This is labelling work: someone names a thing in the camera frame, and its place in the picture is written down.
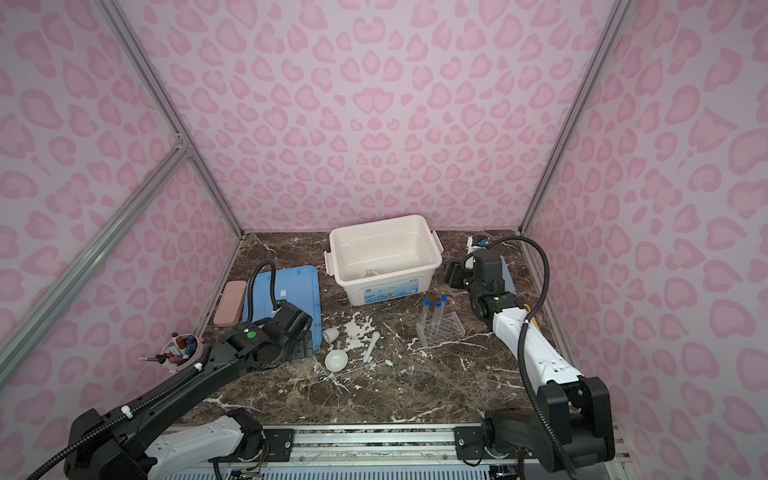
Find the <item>blue capped test tube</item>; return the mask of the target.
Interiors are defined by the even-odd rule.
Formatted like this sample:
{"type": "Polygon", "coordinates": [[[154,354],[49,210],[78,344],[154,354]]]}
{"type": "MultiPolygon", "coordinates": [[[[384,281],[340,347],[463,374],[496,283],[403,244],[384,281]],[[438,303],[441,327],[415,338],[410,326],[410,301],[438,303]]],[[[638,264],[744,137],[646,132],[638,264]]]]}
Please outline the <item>blue capped test tube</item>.
{"type": "Polygon", "coordinates": [[[439,316],[440,322],[442,322],[443,319],[445,318],[445,312],[446,312],[446,307],[447,307],[447,303],[448,303],[447,295],[442,295],[441,296],[441,302],[442,303],[441,303],[441,310],[440,310],[440,316],[439,316]]]}
{"type": "Polygon", "coordinates": [[[422,311],[421,311],[420,321],[419,321],[419,324],[418,324],[419,332],[420,332],[420,334],[422,336],[426,335],[426,322],[427,322],[427,319],[428,319],[429,313],[430,313],[430,305],[431,305],[431,301],[429,299],[425,299],[423,301],[423,307],[422,307],[422,311]]]}
{"type": "Polygon", "coordinates": [[[442,322],[442,316],[443,316],[443,307],[444,305],[441,300],[438,300],[435,303],[435,307],[431,317],[431,333],[434,337],[436,337],[439,333],[439,329],[442,322]]]}

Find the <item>small white funnel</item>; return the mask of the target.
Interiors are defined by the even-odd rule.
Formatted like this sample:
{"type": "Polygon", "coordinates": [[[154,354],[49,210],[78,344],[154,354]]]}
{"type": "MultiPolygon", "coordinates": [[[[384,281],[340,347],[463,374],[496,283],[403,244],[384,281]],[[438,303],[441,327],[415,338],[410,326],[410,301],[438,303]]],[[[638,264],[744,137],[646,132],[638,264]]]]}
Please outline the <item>small white funnel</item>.
{"type": "Polygon", "coordinates": [[[329,345],[333,344],[339,338],[339,335],[340,331],[336,327],[324,329],[322,331],[322,338],[329,345]]]}

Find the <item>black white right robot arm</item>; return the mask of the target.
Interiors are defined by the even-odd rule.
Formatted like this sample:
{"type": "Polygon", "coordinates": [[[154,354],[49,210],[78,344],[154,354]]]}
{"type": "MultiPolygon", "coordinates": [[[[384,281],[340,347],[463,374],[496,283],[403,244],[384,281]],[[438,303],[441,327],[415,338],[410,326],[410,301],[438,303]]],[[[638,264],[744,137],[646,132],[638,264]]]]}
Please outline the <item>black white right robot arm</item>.
{"type": "Polygon", "coordinates": [[[456,455],[472,467],[485,459],[512,458],[519,478],[526,458],[533,457],[545,471],[563,471],[575,479],[578,469],[615,457],[609,389],[573,366],[536,326],[549,293],[550,263],[534,240],[520,235],[507,239],[531,246],[541,259],[542,285],[534,305],[507,288],[506,262],[484,235],[469,238],[462,260],[446,263],[444,280],[468,293],[475,317],[514,354],[532,411],[493,410],[477,428],[455,428],[456,455]]]}

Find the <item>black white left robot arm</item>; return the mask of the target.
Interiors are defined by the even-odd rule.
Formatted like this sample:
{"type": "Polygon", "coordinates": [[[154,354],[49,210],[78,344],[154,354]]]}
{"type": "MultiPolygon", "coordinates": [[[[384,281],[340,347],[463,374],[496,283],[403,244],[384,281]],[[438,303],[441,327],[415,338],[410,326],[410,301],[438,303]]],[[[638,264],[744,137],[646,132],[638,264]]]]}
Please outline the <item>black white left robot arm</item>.
{"type": "Polygon", "coordinates": [[[254,372],[309,357],[313,319],[276,297],[269,284],[269,316],[248,319],[202,350],[177,374],[105,414],[89,410],[72,424],[68,444],[31,473],[40,479],[57,465],[68,479],[156,479],[201,461],[262,461],[269,440],[248,410],[236,408],[202,432],[163,434],[209,395],[254,372]]]}

